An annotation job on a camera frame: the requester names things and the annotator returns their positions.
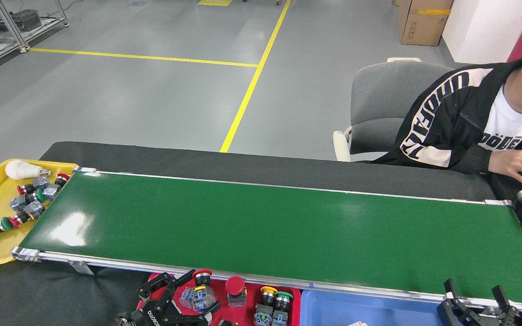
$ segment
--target red tray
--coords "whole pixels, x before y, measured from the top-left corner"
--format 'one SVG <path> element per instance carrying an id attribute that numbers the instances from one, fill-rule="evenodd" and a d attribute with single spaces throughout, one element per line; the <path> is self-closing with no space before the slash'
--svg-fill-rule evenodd
<path id="1" fill-rule="evenodd" d="M 159 276 L 158 273 L 153 273 L 149 277 L 149 280 Z M 215 297 L 218 301 L 221 301 L 221 308 L 213 314 L 213 320 L 211 322 L 211 326 L 217 326 L 220 320 L 228 320 L 235 324 L 239 323 L 239 326 L 254 326 L 253 325 L 253 315 L 255 315 L 255 304 L 261 301 L 261 287 L 264 285 L 245 283 L 245 287 L 247 288 L 247 300 L 245 302 L 245 306 L 239 308 L 231 308 L 228 306 L 227 301 L 227 291 L 224 288 L 225 282 L 219 280 L 211 280 L 211 288 L 215 291 Z M 189 309 L 180 304 L 180 295 L 183 293 L 186 287 L 194 287 L 194 279 L 190 280 L 188 283 L 176 289 L 176 293 L 174 293 L 174 302 L 180 308 L 183 314 L 195 315 L 197 312 Z M 291 309 L 288 316 L 287 325 L 288 326 L 299 326 L 299 309 L 301 306 L 301 291 L 294 288 L 286 288 L 286 287 L 275 287 L 278 291 L 286 291 L 291 293 L 294 296 L 294 299 L 291 301 Z M 151 299 L 159 299 L 164 293 L 165 288 L 159 289 L 158 291 L 154 291 L 154 293 L 150 296 Z M 144 305 L 143 301 L 138 303 L 136 309 L 141 308 Z"/>

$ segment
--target hand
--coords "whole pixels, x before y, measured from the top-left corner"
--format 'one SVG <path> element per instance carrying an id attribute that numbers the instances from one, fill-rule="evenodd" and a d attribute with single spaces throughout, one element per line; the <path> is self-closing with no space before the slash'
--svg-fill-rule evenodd
<path id="1" fill-rule="evenodd" d="M 522 183 L 522 150 L 494 151 L 488 162 L 488 170 L 492 173 L 508 175 Z"/>

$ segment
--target epoxy floor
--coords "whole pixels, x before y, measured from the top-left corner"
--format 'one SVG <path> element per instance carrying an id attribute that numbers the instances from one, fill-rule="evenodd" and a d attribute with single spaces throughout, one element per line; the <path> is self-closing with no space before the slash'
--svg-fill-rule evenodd
<path id="1" fill-rule="evenodd" d="M 4 3 L 52 12 L 39 2 Z M 391 0 L 197 2 L 72 4 L 70 27 L 0 64 L 0 163 L 61 141 L 335 159 L 360 68 L 463 66 L 443 41 L 400 44 Z"/>

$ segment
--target white light bulb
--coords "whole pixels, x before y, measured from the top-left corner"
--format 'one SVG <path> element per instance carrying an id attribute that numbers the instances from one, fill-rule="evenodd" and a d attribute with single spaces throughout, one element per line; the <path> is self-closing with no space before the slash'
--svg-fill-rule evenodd
<path id="1" fill-rule="evenodd" d="M 14 159 L 10 163 L 7 163 L 5 166 L 5 173 L 15 180 L 52 174 L 48 169 L 29 164 L 26 161 L 21 161 L 21 159 Z"/>

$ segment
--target blue bin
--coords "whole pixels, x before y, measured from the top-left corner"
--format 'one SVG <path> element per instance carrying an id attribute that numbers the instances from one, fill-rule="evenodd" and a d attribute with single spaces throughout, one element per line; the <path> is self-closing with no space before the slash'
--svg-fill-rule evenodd
<path id="1" fill-rule="evenodd" d="M 300 326 L 442 326 L 437 303 L 306 290 L 301 295 Z"/>

